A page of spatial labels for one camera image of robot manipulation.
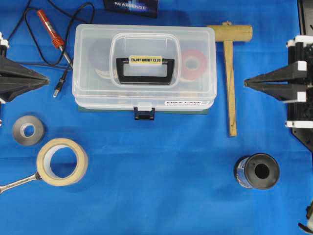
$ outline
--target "gray tape roll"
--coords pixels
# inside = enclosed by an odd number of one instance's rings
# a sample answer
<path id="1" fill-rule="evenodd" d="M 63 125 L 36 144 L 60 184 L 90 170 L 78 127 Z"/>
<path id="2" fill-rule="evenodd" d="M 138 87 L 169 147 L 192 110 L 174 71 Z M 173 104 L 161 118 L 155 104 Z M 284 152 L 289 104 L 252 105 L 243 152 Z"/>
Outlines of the gray tape roll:
<path id="1" fill-rule="evenodd" d="M 34 128 L 31 136 L 25 135 L 25 129 L 28 126 Z M 43 123 L 35 116 L 24 116 L 19 118 L 13 125 L 13 137 L 15 141 L 24 146 L 37 144 L 44 136 Z"/>

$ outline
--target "beige tape roll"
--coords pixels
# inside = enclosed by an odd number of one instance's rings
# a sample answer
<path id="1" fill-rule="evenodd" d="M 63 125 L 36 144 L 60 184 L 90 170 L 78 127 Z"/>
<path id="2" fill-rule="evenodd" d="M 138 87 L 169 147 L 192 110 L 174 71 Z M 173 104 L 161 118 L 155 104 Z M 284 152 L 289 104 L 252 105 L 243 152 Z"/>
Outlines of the beige tape roll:
<path id="1" fill-rule="evenodd" d="M 61 148 L 70 148 L 76 155 L 76 168 L 65 178 L 56 176 L 51 169 L 53 154 Z M 37 156 L 37 172 L 40 177 L 53 186 L 67 186 L 80 181 L 88 167 L 88 156 L 83 148 L 69 139 L 53 139 L 45 144 Z"/>

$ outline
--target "label sticker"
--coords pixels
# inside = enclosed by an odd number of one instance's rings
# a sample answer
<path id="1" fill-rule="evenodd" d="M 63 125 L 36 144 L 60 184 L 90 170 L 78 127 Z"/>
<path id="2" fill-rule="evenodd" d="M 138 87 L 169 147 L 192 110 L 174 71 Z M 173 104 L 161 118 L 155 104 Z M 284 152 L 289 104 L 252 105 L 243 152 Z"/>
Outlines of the label sticker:
<path id="1" fill-rule="evenodd" d="M 209 101 L 166 101 L 165 105 L 208 105 Z"/>
<path id="2" fill-rule="evenodd" d="M 130 65 L 162 65 L 162 56 L 150 56 L 150 55 L 131 55 L 129 57 Z"/>

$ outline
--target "red soldering iron handle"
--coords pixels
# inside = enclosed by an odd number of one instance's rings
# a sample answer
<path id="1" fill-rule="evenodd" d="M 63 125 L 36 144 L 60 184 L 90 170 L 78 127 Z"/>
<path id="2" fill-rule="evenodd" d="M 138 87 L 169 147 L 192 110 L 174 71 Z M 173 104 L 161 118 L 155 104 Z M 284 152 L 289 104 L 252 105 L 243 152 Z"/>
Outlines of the red soldering iron handle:
<path id="1" fill-rule="evenodd" d="M 52 39 L 52 43 L 55 46 L 55 48 L 59 48 L 60 46 L 64 45 L 64 41 L 62 40 L 62 38 L 59 36 L 59 34 L 57 34 L 57 32 L 53 29 L 48 17 L 45 15 L 45 12 L 40 9 L 37 11 L 37 15 L 39 16 L 41 22 L 43 23 L 43 25 L 45 26 L 46 30 L 48 31 L 51 39 Z"/>

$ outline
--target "wrench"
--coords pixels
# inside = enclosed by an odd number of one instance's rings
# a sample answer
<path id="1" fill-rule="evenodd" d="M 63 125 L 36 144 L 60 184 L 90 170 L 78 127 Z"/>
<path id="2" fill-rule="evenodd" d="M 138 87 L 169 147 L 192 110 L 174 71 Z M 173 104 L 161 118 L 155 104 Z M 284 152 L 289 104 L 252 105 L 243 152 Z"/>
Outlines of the wrench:
<path id="1" fill-rule="evenodd" d="M 0 194 L 2 194 L 4 191 L 7 191 L 8 189 L 14 188 L 14 187 L 19 186 L 19 185 L 26 184 L 26 183 L 31 182 L 33 180 L 41 180 L 41 177 L 38 174 L 38 172 L 36 172 L 35 174 L 33 174 L 31 176 L 28 176 L 28 177 L 25 177 L 23 179 L 9 183 L 7 185 L 0 186 Z"/>

